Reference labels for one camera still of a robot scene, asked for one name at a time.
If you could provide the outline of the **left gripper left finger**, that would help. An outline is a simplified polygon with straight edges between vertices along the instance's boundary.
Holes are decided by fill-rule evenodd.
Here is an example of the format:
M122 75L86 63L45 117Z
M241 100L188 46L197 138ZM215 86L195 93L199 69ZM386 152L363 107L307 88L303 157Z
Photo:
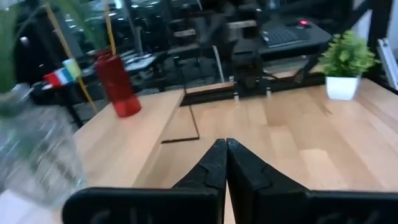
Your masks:
M62 208L63 224L223 224L226 141L218 139L170 189L90 187Z

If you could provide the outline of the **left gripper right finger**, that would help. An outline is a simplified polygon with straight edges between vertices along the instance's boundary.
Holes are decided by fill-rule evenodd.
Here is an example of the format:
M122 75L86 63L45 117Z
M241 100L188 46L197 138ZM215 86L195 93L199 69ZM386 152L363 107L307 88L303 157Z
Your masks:
M398 224L398 193L310 190L228 138L236 224Z

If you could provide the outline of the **clear cut-glass vase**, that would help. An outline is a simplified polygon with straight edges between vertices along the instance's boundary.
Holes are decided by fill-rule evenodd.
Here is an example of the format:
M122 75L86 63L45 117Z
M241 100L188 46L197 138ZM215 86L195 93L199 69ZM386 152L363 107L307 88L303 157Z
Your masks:
M86 176L67 115L39 106L17 84L0 94L0 184L46 207L63 204Z

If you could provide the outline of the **red ribbed glass vase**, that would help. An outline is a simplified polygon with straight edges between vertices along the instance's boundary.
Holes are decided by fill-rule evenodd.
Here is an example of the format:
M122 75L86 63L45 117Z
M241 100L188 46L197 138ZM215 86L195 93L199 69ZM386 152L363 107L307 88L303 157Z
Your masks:
M110 49L99 50L95 56L96 74L117 116L126 118L140 112L141 103L132 89L129 75L120 56L114 55Z

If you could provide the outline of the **wooden shelf with black legs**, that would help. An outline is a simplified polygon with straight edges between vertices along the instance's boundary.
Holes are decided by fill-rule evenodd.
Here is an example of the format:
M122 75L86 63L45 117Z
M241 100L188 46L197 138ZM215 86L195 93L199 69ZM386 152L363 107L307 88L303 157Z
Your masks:
M140 96L142 109L127 118L118 117L108 105L79 130L73 130L86 176L83 189L137 185L184 94L183 90L173 90Z

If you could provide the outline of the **red white green striped tag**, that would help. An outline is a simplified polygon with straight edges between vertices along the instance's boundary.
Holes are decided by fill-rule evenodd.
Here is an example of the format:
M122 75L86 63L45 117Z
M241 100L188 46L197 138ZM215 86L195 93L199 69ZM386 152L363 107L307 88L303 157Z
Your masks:
M43 90L60 88L64 85L77 81L82 71L74 58L64 60L63 67L44 75L45 85Z

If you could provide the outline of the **small green plant white pot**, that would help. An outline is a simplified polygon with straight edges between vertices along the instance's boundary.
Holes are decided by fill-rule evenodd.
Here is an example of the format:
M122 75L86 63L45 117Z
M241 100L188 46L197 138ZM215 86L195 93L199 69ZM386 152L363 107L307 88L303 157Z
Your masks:
M361 76L379 63L364 39L352 30L335 34L319 59L326 76L326 93L332 100L352 100Z

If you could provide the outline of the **black desk with laptop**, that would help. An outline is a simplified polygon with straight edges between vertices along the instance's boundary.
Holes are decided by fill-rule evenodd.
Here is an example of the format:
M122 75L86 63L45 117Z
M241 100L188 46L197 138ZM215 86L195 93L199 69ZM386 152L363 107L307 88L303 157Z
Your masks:
M233 54L243 55L255 55L260 57L264 61L272 61L283 58L298 57L301 55L311 55L315 54L320 50L321 46L325 44L331 37L331 35L318 27L316 24L309 22L310 27L303 27L299 24L299 20L296 19L292 21L285 22L267 22L263 24L259 30L259 34L254 39L241 39L238 41L237 45L234 47ZM292 45L286 45L283 47L268 48L261 37L261 31L271 29L277 26L298 26L303 27L309 34L309 39L306 42L301 42Z

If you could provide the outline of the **black laptop keyboard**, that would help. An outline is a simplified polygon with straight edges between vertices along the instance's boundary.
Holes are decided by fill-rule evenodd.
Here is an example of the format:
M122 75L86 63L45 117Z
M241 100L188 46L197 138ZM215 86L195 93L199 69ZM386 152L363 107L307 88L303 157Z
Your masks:
M309 34L303 27L277 26L262 30L261 37L268 48L276 48L306 42Z

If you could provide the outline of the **black aluminium table frame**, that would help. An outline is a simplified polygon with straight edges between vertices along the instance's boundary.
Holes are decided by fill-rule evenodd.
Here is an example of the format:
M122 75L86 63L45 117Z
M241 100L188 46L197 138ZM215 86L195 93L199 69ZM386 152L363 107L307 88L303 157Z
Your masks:
M238 87L223 87L214 90L206 90L196 93L187 93L180 106L197 105L201 103L210 103L214 101L230 100L234 98L234 93L238 91L240 98L252 96L265 96L267 92L278 92L294 90L309 86L318 86L325 84L325 76L322 73L313 73L307 75L301 82L296 82L293 77L280 78L277 80L260 81L253 89L245 90Z

